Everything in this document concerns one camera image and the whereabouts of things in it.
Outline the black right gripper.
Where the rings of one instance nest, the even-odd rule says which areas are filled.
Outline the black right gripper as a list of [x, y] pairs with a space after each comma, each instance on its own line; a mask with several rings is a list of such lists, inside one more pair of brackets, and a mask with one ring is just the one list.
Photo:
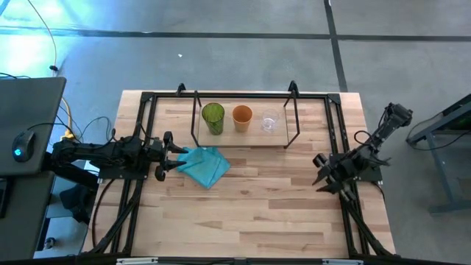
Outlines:
[[326, 177], [333, 177], [333, 179], [338, 182], [328, 183], [327, 185], [318, 188], [317, 191], [328, 192], [331, 194], [340, 192], [341, 183], [339, 182], [354, 178], [355, 162], [360, 161], [349, 157], [347, 154], [334, 154], [327, 158], [324, 154], [319, 153], [313, 159], [313, 163], [319, 171], [317, 172], [317, 177], [315, 181], [313, 181], [312, 185], [316, 185]]

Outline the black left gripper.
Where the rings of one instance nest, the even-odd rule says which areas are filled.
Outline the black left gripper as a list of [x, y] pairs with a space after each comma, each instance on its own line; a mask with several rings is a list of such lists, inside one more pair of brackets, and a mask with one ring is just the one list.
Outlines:
[[166, 179], [166, 172], [186, 164], [185, 161], [166, 159], [166, 151], [177, 154], [188, 153], [187, 150], [173, 142], [171, 131], [164, 133], [163, 141], [159, 137], [153, 138], [152, 142], [146, 145], [146, 155], [151, 162], [159, 163], [155, 170], [155, 178], [158, 181]]

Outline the green translucent plastic cup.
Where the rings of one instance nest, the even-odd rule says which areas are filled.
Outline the green translucent plastic cup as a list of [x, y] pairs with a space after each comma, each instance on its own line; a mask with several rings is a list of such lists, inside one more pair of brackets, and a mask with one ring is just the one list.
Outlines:
[[202, 117], [212, 135], [221, 135], [224, 131], [225, 110], [219, 103], [211, 102], [202, 109]]

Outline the orange plastic cup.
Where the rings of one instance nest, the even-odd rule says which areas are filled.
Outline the orange plastic cup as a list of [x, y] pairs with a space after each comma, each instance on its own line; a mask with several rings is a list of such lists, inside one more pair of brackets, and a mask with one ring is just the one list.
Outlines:
[[233, 122], [235, 130], [244, 133], [249, 129], [252, 120], [252, 109], [246, 105], [238, 105], [233, 108]]

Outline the clear plastic cup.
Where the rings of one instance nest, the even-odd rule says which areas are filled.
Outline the clear plastic cup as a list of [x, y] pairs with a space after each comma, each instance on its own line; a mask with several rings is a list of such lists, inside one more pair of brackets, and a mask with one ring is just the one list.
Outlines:
[[279, 113], [275, 109], [267, 109], [262, 113], [261, 127], [264, 131], [273, 133], [279, 120]]

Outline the blue microfibre cloth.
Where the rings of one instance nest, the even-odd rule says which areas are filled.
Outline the blue microfibre cloth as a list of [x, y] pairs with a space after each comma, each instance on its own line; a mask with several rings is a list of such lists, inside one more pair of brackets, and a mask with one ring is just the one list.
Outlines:
[[204, 188], [211, 188], [229, 171], [229, 161], [216, 147], [185, 147], [185, 154], [179, 154], [178, 161], [185, 162], [177, 170], [187, 174]]

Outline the desk with grey metal legs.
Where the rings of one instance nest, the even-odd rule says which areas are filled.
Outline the desk with grey metal legs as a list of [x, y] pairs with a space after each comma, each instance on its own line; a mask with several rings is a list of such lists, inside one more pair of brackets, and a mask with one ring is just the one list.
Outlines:
[[471, 93], [416, 124], [406, 137], [406, 143], [412, 149], [431, 153], [447, 197], [447, 203], [429, 207], [431, 214], [471, 210], [471, 199], [464, 198], [459, 178], [447, 173], [445, 160], [439, 156], [440, 150], [467, 136], [471, 137]]

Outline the black computer mouse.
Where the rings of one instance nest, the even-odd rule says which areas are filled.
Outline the black computer mouse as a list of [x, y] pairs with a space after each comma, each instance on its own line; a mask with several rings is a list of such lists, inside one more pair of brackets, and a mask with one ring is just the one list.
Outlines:
[[19, 133], [12, 143], [12, 155], [16, 162], [27, 162], [34, 153], [35, 132], [25, 130]]

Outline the dark grey desk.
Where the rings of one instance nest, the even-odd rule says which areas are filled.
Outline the dark grey desk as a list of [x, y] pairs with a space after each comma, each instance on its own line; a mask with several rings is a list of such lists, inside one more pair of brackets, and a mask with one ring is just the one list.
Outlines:
[[[0, 80], [0, 262], [33, 257], [43, 229], [54, 174], [42, 168], [65, 88], [64, 77]], [[15, 137], [35, 132], [34, 153], [12, 155]]]

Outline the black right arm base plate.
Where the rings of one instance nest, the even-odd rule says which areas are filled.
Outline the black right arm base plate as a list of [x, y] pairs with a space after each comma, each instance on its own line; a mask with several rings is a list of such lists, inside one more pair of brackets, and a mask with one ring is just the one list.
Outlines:
[[370, 161], [355, 162], [355, 175], [354, 181], [363, 182], [378, 182], [381, 181], [382, 174], [380, 171], [380, 164]]

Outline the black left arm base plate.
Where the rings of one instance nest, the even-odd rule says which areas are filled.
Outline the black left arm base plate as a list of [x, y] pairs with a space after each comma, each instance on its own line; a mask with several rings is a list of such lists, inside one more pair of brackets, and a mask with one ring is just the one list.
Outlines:
[[108, 167], [99, 170], [100, 179], [144, 180], [147, 178], [149, 168], [124, 169], [121, 167]]

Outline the silver frame bracket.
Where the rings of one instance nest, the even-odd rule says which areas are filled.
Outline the silver frame bracket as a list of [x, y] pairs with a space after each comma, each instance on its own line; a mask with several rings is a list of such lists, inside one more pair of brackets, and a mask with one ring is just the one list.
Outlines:
[[155, 265], [158, 264], [157, 257], [140, 258], [118, 258], [116, 265]]
[[323, 259], [322, 265], [364, 265], [363, 261], [352, 259]]

